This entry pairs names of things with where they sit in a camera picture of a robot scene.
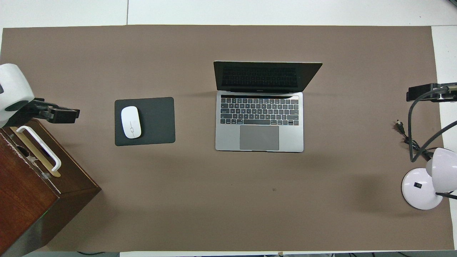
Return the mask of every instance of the laptop screen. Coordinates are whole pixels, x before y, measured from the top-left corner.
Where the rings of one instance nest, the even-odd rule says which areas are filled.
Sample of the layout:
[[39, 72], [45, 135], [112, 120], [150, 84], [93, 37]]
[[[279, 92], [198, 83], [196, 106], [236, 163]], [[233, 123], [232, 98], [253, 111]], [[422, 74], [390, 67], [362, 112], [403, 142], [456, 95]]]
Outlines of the laptop screen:
[[301, 92], [322, 63], [215, 61], [218, 90], [234, 92]]

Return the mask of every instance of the lamp arm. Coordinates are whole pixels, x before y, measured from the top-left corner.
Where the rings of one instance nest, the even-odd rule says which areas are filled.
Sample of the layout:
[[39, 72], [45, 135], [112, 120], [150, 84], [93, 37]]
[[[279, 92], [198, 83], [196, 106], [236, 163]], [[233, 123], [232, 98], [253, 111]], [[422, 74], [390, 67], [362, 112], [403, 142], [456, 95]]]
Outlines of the lamp arm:
[[409, 112], [408, 112], [408, 137], [409, 137], [409, 158], [411, 160], [411, 162], [415, 162], [417, 160], [417, 158], [419, 158], [419, 156], [424, 152], [424, 150], [426, 149], [426, 147], [433, 141], [435, 140], [438, 136], [440, 136], [443, 132], [445, 132], [446, 130], [452, 128], [453, 126], [457, 125], [457, 121], [447, 125], [446, 127], [444, 127], [443, 129], [441, 129], [440, 131], [438, 131], [435, 135], [433, 135], [420, 149], [419, 151], [416, 153], [415, 156], [413, 156], [413, 142], [412, 142], [412, 132], [411, 132], [411, 116], [412, 116], [412, 113], [413, 113], [413, 109], [414, 109], [414, 106], [422, 99], [426, 98], [427, 96], [431, 95], [431, 94], [434, 94], [434, 93], [438, 93], [438, 92], [446, 92], [449, 90], [449, 87], [448, 86], [443, 86], [443, 87], [439, 87], [439, 88], [436, 88], [434, 90], [431, 90], [429, 92], [426, 92], [424, 94], [422, 94], [421, 96], [419, 96], [412, 104], [411, 104], [411, 107], [409, 108]]
[[447, 198], [452, 198], [457, 200], [457, 196], [450, 194], [450, 193], [435, 193], [436, 195], [447, 197]]
[[444, 132], [446, 132], [448, 129], [454, 127], [455, 125], [457, 125], [457, 120], [454, 121], [453, 123], [445, 126], [444, 128], [442, 128], [440, 131], [436, 132], [431, 138], [429, 138], [427, 140], [427, 142], [425, 142], [425, 144], [417, 151], [416, 155], [414, 156], [413, 159], [411, 159], [411, 162], [415, 162], [417, 160], [417, 158], [419, 158], [419, 156], [425, 151], [425, 149], [427, 148], [428, 145], [430, 145], [430, 143], [435, 140], [437, 137], [439, 137], [441, 134], [443, 134]]

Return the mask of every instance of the trackpad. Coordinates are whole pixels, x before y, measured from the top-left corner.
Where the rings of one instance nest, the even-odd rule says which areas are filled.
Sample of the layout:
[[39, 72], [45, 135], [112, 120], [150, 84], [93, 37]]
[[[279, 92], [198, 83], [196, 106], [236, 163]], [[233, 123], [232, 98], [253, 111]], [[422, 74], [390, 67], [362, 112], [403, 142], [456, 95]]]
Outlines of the trackpad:
[[240, 126], [240, 150], [279, 150], [278, 126]]

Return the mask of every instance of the lamp base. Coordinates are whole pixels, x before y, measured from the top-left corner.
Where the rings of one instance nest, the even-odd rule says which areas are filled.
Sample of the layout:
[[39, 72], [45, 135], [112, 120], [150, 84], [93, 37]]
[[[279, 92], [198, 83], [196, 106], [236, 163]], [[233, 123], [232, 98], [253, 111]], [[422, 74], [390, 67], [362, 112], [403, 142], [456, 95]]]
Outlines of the lamp base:
[[401, 191], [411, 206], [421, 210], [433, 209], [443, 199], [435, 194], [431, 177], [424, 168], [410, 170], [403, 178]]

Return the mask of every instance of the black mouse pad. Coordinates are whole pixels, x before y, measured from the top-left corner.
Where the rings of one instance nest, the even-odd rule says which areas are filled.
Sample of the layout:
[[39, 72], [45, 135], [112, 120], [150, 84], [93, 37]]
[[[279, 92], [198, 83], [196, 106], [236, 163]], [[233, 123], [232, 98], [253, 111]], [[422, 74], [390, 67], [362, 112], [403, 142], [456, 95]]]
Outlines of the black mouse pad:
[[[124, 134], [121, 111], [135, 106], [141, 125], [141, 135], [129, 139]], [[122, 145], [165, 144], [175, 141], [175, 101], [172, 97], [123, 99], [114, 102], [114, 143]]]

